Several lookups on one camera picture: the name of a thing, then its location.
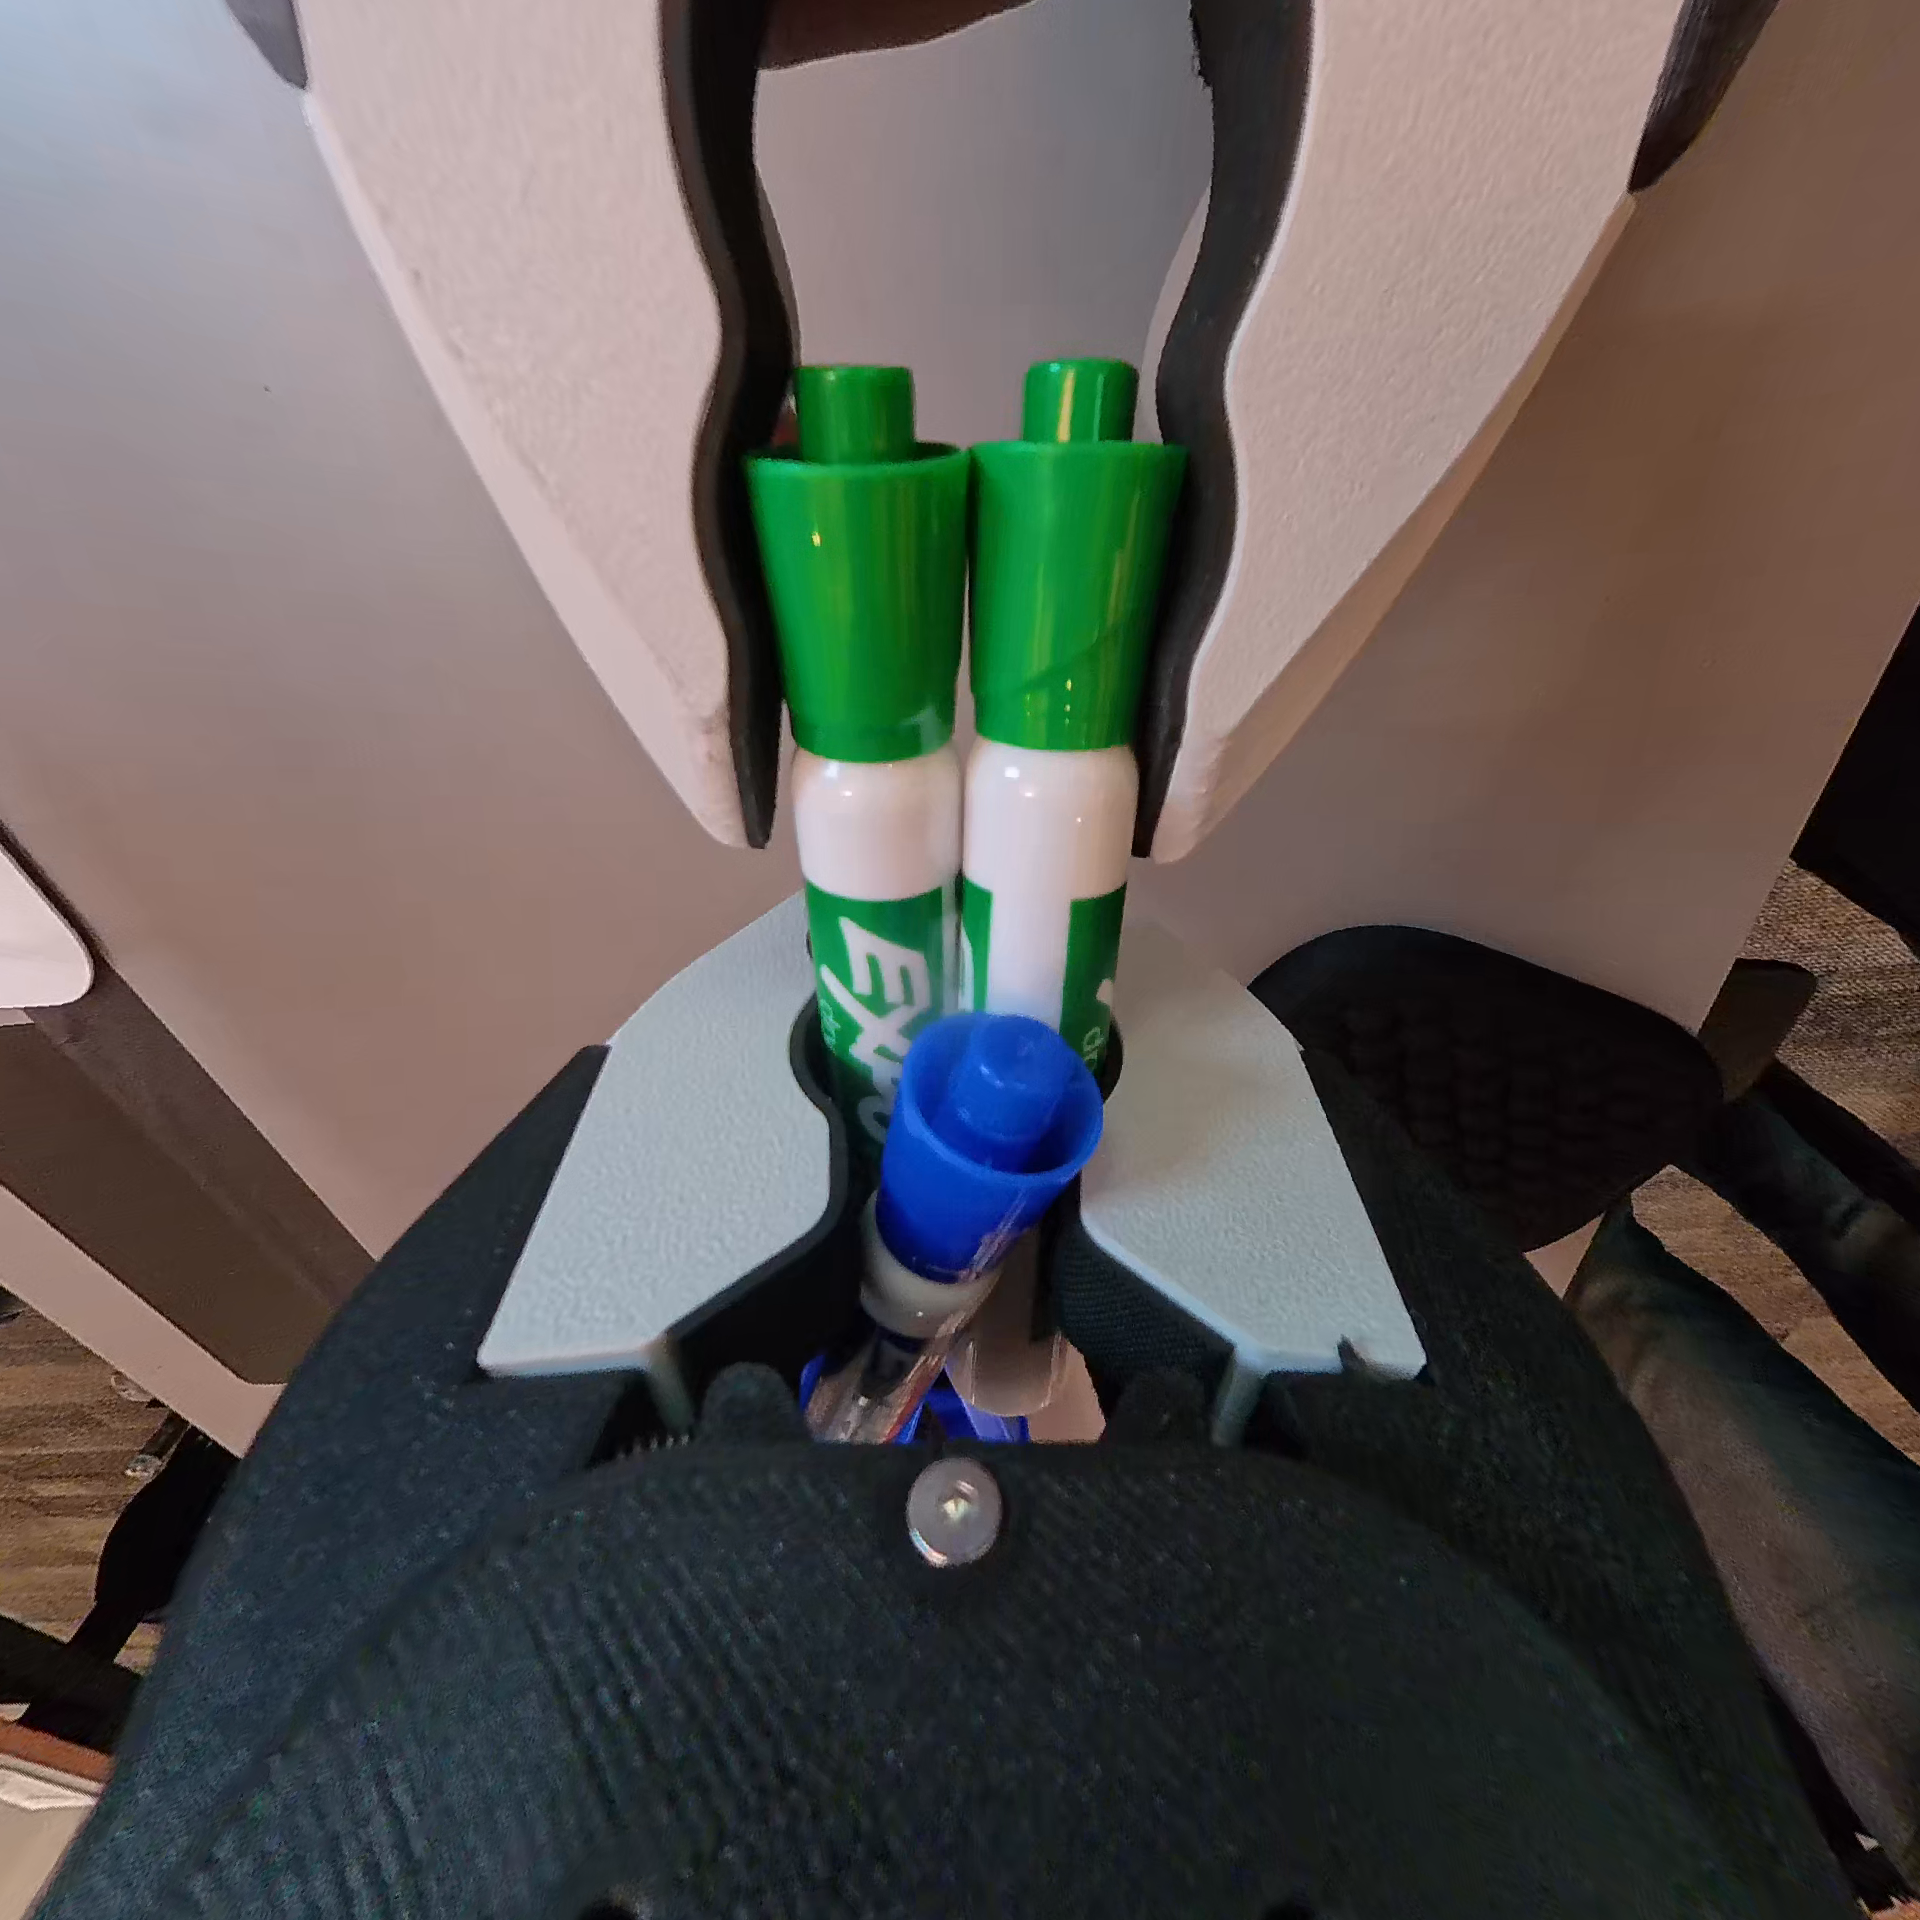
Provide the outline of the green dry erase marker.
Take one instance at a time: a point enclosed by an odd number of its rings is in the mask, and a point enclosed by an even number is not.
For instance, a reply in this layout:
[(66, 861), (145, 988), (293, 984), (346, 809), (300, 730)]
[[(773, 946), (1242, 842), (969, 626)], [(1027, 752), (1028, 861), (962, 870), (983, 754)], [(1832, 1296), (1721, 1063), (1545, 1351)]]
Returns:
[(801, 367), (793, 404), (793, 442), (746, 473), (818, 1024), (852, 1152), (875, 1168), (907, 1052), (959, 997), (969, 456), (919, 438), (906, 367)]
[(1137, 438), (1139, 372), (1036, 364), (1017, 438), (971, 448), (962, 1002), (1051, 1026), (1101, 1072), (1114, 1030), (1146, 664), (1178, 446)]

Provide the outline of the blue dry erase marker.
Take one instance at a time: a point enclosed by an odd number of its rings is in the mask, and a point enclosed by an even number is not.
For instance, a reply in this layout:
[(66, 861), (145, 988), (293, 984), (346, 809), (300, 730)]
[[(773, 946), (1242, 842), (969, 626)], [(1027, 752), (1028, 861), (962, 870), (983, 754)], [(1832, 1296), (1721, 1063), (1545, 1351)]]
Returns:
[(949, 1014), (914, 1039), (860, 1215), (861, 1332), (821, 1362), (805, 1401), (816, 1440), (897, 1444), (914, 1431), (1008, 1256), (1100, 1133), (1093, 1070), (1045, 1021)]

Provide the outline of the person's dark clothing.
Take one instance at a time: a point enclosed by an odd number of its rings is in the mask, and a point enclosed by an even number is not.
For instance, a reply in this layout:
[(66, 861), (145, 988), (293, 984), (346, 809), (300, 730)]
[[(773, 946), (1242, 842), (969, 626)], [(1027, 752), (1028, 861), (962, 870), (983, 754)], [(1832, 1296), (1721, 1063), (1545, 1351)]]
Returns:
[(1600, 1221), (1565, 1305), (1661, 1452), (1856, 1833), (1916, 1887), (1916, 1463), (1627, 1202)]

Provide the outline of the white flat plate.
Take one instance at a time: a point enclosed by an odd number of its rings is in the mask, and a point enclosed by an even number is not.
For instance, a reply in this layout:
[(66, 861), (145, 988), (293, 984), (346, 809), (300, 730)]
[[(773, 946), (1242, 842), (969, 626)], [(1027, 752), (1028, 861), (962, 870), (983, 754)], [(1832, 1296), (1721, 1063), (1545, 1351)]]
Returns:
[(3, 1018), (80, 1000), (95, 984), (82, 935), (3, 848)]

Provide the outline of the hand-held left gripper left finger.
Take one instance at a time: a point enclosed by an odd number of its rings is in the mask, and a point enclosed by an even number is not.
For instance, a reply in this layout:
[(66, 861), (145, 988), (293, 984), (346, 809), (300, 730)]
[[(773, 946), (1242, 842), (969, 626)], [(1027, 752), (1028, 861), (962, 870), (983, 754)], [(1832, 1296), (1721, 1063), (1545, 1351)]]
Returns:
[(857, 1318), (857, 1191), (791, 896), (599, 1052), (479, 1364), (641, 1375), (665, 1425), (736, 1362), (799, 1385)]

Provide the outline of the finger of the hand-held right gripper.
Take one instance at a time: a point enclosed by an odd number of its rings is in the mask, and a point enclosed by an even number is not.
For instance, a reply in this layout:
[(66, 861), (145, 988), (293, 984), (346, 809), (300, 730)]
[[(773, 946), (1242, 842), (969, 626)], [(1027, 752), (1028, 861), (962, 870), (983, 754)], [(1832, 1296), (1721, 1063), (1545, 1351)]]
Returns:
[(768, 4), (296, 14), (306, 121), (498, 517), (690, 815), (763, 848), (785, 695), (746, 456), (795, 365)]
[(1211, 168), (1159, 354), (1189, 453), (1137, 852), (1179, 860), (1328, 696), (1627, 215), (1680, 4), (1194, 4)]

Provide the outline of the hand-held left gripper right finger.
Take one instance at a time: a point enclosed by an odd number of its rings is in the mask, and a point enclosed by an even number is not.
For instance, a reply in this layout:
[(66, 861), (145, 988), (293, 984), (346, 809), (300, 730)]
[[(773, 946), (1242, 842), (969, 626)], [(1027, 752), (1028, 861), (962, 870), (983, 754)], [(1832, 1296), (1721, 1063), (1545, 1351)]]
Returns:
[(1105, 1133), (1049, 1239), (1049, 1303), (1101, 1404), (1179, 1374), (1236, 1444), (1273, 1375), (1415, 1378), (1421, 1336), (1282, 1021), (1148, 916), (1114, 1010)]

